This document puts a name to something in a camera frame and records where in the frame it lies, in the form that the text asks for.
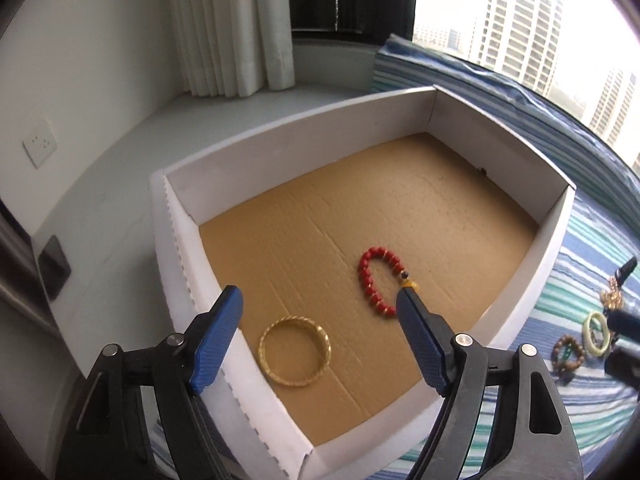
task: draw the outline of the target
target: brown cardboard bottom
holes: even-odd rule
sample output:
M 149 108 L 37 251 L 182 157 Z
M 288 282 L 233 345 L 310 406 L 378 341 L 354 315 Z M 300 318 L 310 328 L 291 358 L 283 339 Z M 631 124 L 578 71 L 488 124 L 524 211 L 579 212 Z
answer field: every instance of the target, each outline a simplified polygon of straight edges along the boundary
M 212 182 L 212 186 L 221 183 Z M 330 368 L 305 388 L 273 384 L 312 444 L 363 423 L 420 380 L 397 319 L 367 303 L 356 266 L 371 246 L 395 251 L 430 310 L 469 330 L 520 264 L 537 224 L 506 193 L 428 134 L 393 140 L 304 174 L 200 226 L 221 286 L 244 295 L 240 328 L 257 355 L 277 319 L 307 316 L 327 331 Z M 395 303 L 399 282 L 371 265 Z M 318 366 L 308 333 L 275 330 L 271 368 L 300 379 Z

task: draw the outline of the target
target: yellow bead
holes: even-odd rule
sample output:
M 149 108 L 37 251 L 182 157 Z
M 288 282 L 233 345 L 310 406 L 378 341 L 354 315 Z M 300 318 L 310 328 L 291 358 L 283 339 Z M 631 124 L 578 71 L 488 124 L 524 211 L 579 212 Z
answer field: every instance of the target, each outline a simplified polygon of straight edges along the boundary
M 404 280 L 404 282 L 402 282 L 402 286 L 410 286 L 416 292 L 420 290 L 420 287 L 418 286 L 418 284 L 415 283 L 413 280 Z

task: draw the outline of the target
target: white curtain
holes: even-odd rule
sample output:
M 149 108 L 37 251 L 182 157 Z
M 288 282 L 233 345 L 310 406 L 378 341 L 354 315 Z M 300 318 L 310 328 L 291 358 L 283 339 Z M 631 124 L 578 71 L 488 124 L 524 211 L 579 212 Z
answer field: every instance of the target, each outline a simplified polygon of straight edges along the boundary
M 171 0 L 185 87 L 246 97 L 294 85 L 289 0 Z

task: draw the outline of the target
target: light green bangle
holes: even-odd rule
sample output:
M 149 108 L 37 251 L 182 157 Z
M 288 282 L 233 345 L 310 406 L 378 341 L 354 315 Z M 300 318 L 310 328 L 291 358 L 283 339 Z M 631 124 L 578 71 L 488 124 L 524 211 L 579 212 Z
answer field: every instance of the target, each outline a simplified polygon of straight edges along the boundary
M 596 346 L 593 342 L 593 339 L 591 339 L 592 319 L 596 319 L 602 327 L 602 335 L 604 336 L 602 346 Z M 584 324 L 582 325 L 582 342 L 584 344 L 585 350 L 594 357 L 601 357 L 602 355 L 604 355 L 604 352 L 609 349 L 609 345 L 611 344 L 611 332 L 609 331 L 609 327 L 607 326 L 607 318 L 603 313 L 591 312 L 587 316 L 587 319 L 584 320 Z

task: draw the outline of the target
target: cardboard box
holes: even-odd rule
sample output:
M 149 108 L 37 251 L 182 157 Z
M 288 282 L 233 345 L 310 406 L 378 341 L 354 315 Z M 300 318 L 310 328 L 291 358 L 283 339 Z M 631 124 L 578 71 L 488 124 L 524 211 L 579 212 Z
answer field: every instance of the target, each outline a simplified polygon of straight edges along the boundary
M 377 171 L 358 180 L 366 168 Z M 506 348 L 556 259 L 575 189 L 517 134 L 438 88 L 366 96 L 268 124 L 155 173 L 151 187 L 176 329 L 215 302 L 217 277 L 246 290 L 241 329 L 203 394 L 232 452 L 252 478 L 342 480 L 373 474 L 425 438 L 440 405 L 397 321 L 358 298 L 359 253 L 396 250 L 430 308 L 455 330 Z M 371 205 L 378 202 L 382 212 Z M 454 247 L 444 253 L 448 242 Z M 376 268 L 380 282 L 384 272 Z M 452 298 L 454 285 L 465 304 Z M 345 298 L 344 326 L 335 307 L 322 308 L 323 286 L 322 298 Z M 340 350 L 331 377 L 296 392 L 272 388 L 254 359 L 259 333 L 287 312 L 317 318 Z M 283 340 L 274 360 L 305 374 L 312 354 L 287 359 L 302 343 Z M 371 362 L 383 358 L 376 374 Z

